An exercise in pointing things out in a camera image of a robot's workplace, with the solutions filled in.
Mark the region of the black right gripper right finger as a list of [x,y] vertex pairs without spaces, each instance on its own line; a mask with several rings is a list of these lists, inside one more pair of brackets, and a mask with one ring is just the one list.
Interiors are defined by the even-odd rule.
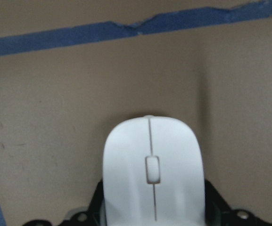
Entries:
[[205,202],[208,226],[272,226],[248,210],[232,209],[208,180],[205,180]]

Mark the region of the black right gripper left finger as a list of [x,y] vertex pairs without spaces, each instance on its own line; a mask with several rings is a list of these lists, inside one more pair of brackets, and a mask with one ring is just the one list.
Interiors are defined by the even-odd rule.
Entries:
[[91,202],[86,208],[72,210],[59,226],[106,226],[103,182],[96,186]]

